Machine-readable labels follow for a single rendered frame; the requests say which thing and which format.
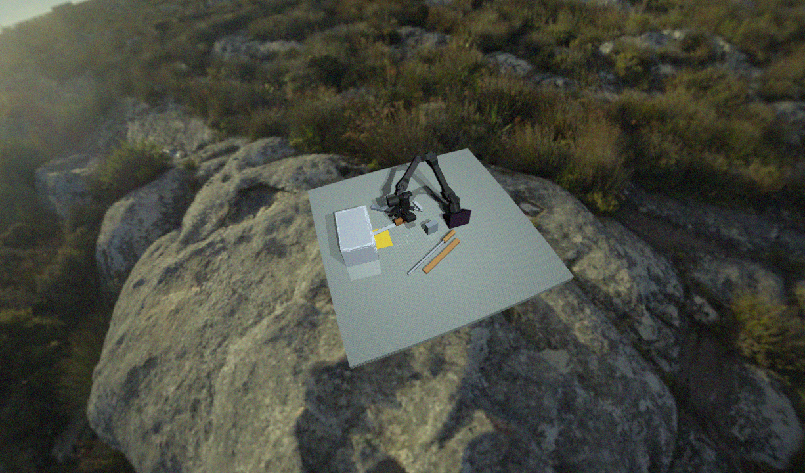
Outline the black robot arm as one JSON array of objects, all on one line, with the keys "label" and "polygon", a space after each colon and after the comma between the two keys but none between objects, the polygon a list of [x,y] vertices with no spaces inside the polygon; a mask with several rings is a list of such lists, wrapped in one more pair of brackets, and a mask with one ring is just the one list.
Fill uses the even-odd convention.
[{"label": "black robot arm", "polygon": [[416,167],[418,167],[418,164],[423,161],[426,161],[426,163],[435,173],[436,179],[441,186],[441,196],[448,202],[448,212],[461,212],[462,208],[460,207],[460,198],[457,197],[452,188],[447,185],[446,179],[438,165],[437,154],[435,152],[427,152],[425,154],[415,156],[402,179],[400,179],[396,184],[394,194],[386,196],[388,207],[395,206],[390,212],[395,217],[400,217],[401,213],[404,213],[403,209],[399,206],[399,202],[403,206],[406,206],[409,203],[409,196],[412,196],[413,194],[411,191],[406,191],[406,188],[408,188],[410,178],[412,177],[412,174],[414,174]]}]

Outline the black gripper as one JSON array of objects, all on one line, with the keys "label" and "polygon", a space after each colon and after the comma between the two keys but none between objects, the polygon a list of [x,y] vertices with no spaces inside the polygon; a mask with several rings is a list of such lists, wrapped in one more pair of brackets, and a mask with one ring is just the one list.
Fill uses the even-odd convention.
[{"label": "black gripper", "polygon": [[406,206],[403,206],[399,202],[399,206],[404,211],[404,213],[403,214],[401,213],[401,214],[402,214],[402,217],[404,217],[406,219],[406,223],[410,223],[411,221],[414,221],[416,219],[416,215],[414,213],[412,213],[412,212],[409,212],[409,210],[411,210],[411,207],[410,207],[411,203],[410,202]]}]

